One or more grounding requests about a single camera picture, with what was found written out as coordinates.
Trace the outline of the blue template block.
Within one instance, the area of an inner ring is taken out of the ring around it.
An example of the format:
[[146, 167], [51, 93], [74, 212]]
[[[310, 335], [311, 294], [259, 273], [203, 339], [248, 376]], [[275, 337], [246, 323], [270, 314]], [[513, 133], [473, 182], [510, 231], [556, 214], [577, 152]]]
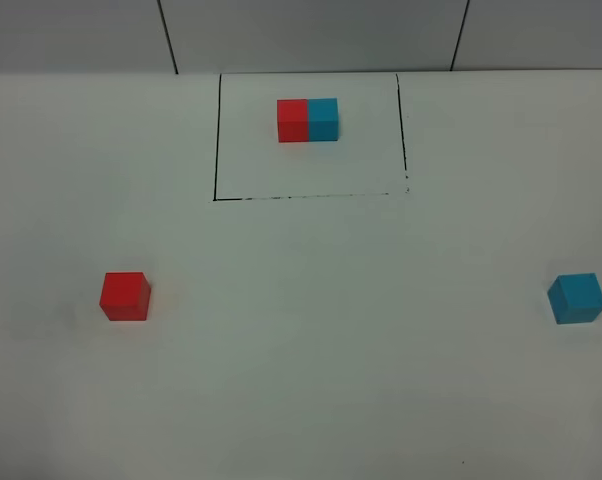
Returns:
[[336, 98], [308, 100], [308, 130], [310, 142], [337, 141], [340, 117]]

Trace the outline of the red template block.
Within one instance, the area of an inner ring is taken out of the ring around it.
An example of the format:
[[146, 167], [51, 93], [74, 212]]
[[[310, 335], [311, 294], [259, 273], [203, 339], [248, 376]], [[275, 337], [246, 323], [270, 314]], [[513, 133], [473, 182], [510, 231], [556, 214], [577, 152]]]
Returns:
[[307, 99], [279, 99], [277, 101], [277, 134], [280, 143], [309, 141]]

